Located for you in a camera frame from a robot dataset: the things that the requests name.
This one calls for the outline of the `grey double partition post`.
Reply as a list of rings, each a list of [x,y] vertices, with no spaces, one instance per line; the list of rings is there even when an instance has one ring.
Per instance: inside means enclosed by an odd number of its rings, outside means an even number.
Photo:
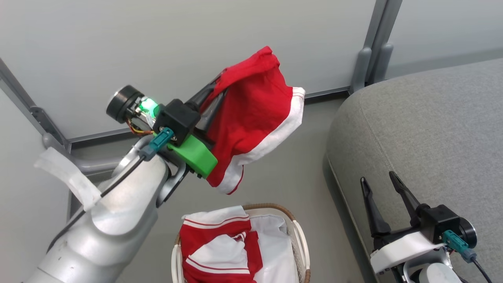
[[[382,82],[394,49],[389,42],[403,0],[376,0],[363,48],[358,52],[349,93]]]

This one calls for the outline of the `grey corner partition post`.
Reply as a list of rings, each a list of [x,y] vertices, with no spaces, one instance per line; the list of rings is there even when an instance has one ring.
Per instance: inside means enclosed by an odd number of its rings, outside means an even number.
[[[49,114],[42,107],[36,105],[2,58],[0,58],[0,89],[39,131],[42,135],[43,145],[57,147],[61,152],[70,154],[71,143],[64,137]]]

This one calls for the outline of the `red shorts with white trim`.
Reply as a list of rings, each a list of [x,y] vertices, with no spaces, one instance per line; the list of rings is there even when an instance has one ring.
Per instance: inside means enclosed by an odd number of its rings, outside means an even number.
[[[301,124],[305,90],[286,84],[280,62],[269,46],[225,68],[203,104],[221,92],[225,97],[207,132],[217,164],[207,177],[210,186],[231,195],[244,176],[244,166],[269,154]]]

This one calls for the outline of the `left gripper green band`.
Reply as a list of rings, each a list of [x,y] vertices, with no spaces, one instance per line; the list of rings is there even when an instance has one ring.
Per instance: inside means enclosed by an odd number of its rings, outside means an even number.
[[[194,111],[200,111],[219,79],[220,76],[217,76],[201,88],[187,100],[187,106]],[[170,150],[181,158],[192,172],[199,177],[207,178],[215,168],[217,159],[211,152],[213,142],[207,138],[206,132],[210,129],[226,94],[227,91],[223,91],[212,100],[192,133],[179,147],[173,144],[176,138],[171,129],[161,127],[158,134],[154,132],[152,129],[156,118],[154,111],[159,104],[131,85],[115,92],[106,107],[106,113],[117,122],[128,124],[133,133],[139,136],[152,136],[152,140],[140,149],[140,160],[149,161],[162,150]]]

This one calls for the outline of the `white laundry basket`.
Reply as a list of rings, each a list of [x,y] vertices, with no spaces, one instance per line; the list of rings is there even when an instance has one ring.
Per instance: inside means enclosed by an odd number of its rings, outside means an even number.
[[[286,221],[287,235],[293,241],[293,255],[297,268],[298,283],[310,283],[310,255],[304,232],[295,216],[287,208],[278,204],[247,204],[243,206],[250,216],[276,215]],[[171,252],[171,279],[173,283],[187,283],[182,267],[182,241],[178,233]]]

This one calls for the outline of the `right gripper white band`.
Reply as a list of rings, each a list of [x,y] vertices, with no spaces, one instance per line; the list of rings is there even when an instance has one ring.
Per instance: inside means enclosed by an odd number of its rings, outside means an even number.
[[[401,196],[410,217],[412,227],[420,227],[417,208],[420,202],[394,172],[389,172],[395,191]],[[373,198],[373,192],[365,177],[360,179],[363,204],[366,208],[372,238],[391,233],[391,227],[383,219]],[[460,233],[447,230],[443,243],[431,243],[421,232],[407,232],[401,238],[385,244],[371,254],[370,263],[374,274],[391,271],[393,275],[455,275],[450,260],[451,252],[457,252],[467,263],[472,263],[477,254],[477,234],[472,224],[460,220]]]

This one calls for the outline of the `grey fabric sofa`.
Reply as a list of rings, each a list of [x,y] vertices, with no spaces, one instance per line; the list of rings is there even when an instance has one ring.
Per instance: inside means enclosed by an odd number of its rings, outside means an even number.
[[[477,260],[503,283],[503,59],[367,86],[335,114],[327,161],[350,215],[361,263],[373,251],[360,179],[393,230],[409,215],[394,171],[421,203],[446,205],[476,229]]]

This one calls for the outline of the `white fabric basket liner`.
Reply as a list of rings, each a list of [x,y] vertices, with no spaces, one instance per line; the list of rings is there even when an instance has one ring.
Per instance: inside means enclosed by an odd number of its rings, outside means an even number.
[[[287,224],[278,215],[259,215],[250,218],[257,231],[263,267],[255,274],[257,283],[299,283],[292,242]]]

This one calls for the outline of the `red and white striped jersey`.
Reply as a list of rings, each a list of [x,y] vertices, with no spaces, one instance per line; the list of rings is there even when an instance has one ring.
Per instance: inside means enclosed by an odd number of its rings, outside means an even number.
[[[259,237],[242,206],[187,215],[179,235],[186,283],[256,283]]]

